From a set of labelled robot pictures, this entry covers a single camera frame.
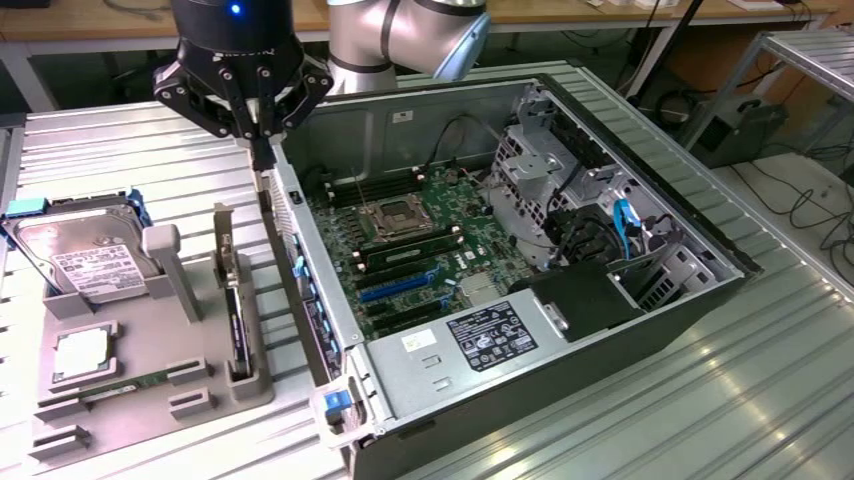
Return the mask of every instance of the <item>barcode label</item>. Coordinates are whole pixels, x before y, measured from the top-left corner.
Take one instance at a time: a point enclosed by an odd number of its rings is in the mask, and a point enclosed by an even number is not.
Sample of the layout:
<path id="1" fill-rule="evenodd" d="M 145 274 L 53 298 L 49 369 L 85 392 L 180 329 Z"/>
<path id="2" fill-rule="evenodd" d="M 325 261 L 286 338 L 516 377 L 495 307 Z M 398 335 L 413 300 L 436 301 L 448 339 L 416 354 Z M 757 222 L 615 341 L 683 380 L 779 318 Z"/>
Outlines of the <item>barcode label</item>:
<path id="1" fill-rule="evenodd" d="M 142 286 L 142 273 L 126 245 L 62 253 L 50 259 L 86 298 Z"/>

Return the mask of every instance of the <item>hard drive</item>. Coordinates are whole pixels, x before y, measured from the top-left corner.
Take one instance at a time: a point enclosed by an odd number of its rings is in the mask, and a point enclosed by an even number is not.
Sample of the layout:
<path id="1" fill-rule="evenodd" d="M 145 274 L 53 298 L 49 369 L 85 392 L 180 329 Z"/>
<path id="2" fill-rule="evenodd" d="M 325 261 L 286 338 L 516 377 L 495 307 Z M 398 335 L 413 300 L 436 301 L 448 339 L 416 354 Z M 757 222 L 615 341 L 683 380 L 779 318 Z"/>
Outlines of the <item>hard drive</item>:
<path id="1" fill-rule="evenodd" d="M 141 250 L 149 225 L 136 190 L 51 202 L 14 200 L 1 222 L 51 294 L 80 292 L 92 303 L 144 294 L 144 279 L 161 274 Z"/>

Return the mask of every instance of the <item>metal workbench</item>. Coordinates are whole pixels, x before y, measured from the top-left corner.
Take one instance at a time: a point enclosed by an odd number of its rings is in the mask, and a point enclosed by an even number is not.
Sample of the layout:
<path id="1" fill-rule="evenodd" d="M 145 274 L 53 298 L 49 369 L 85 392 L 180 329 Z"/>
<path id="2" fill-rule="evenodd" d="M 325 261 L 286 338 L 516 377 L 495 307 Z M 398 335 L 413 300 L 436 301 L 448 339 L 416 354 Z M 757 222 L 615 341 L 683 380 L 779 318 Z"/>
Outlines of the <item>metal workbench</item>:
<path id="1" fill-rule="evenodd" d="M 769 224 L 585 70 L 545 63 L 482 69 L 469 78 L 533 72 L 549 73 L 564 85 L 765 272 L 663 352 L 408 478 L 851 478 L 849 287 L 811 266 L 795 245 L 780 245 Z M 414 76 L 401 84 L 428 81 Z M 186 259 L 213 245 L 205 221 L 213 199 L 242 199 L 234 236 L 252 258 L 276 380 L 272 404 L 42 477 L 172 478 L 186 465 L 190 478 L 344 477 L 337 454 L 317 443 L 306 407 L 310 380 L 261 240 L 244 154 L 150 103 L 33 115 L 25 130 L 22 138 L 19 131 L 10 138 L 11 151 L 21 141 L 23 149 L 17 194 L 55 196 L 133 183 L 154 221 L 178 225 Z M 13 252 L 5 271 L 0 476 L 17 478 L 27 443 L 38 278 Z"/>
<path id="2" fill-rule="evenodd" d="M 696 143 L 717 108 L 737 88 L 761 52 L 771 53 L 785 66 L 796 68 L 836 95 L 854 102 L 854 34 L 833 29 L 761 32 L 744 50 L 725 83 L 717 90 L 708 108 L 703 110 L 703 115 L 685 128 L 681 136 L 685 149 Z M 771 74 L 763 84 L 769 85 L 779 73 L 780 70 Z M 848 111 L 840 110 L 843 115 L 847 115 Z M 827 126 L 832 127 L 839 120 L 840 118 L 831 119 Z"/>

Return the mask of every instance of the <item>motherboard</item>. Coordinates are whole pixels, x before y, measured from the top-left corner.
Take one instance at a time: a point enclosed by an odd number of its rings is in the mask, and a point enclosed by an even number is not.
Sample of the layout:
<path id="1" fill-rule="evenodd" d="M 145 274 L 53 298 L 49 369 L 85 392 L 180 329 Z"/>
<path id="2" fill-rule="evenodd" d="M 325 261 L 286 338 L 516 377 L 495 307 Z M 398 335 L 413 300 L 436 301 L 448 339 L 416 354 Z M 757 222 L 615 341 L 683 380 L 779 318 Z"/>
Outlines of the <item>motherboard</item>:
<path id="1" fill-rule="evenodd" d="M 480 195 L 481 181 L 457 168 L 433 167 L 412 175 L 416 187 L 405 193 L 361 182 L 344 205 L 340 192 L 309 199 L 346 300 L 369 339 L 499 298 L 531 275 Z"/>

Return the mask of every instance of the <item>power supply label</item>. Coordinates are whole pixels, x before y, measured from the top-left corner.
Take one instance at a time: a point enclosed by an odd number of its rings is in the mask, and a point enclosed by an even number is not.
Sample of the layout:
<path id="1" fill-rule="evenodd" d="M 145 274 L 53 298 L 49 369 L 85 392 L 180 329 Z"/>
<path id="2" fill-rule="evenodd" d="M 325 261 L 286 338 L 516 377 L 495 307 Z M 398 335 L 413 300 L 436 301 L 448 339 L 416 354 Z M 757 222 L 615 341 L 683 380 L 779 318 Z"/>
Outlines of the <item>power supply label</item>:
<path id="1" fill-rule="evenodd" d="M 85 297 L 142 286 L 142 273 L 125 245 L 62 253 L 50 260 Z"/>
<path id="2" fill-rule="evenodd" d="M 501 302 L 448 322 L 468 366 L 482 372 L 536 348 L 536 341 L 509 302 Z"/>

